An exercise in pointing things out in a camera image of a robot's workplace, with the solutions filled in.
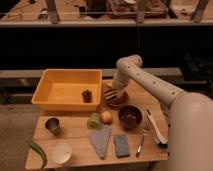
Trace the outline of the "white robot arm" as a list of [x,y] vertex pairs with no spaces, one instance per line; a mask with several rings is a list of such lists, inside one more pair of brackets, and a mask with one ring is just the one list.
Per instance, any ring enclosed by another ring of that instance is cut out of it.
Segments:
[[142,68],[139,55],[116,62],[113,87],[132,79],[169,108],[167,171],[213,171],[213,100],[176,87]]

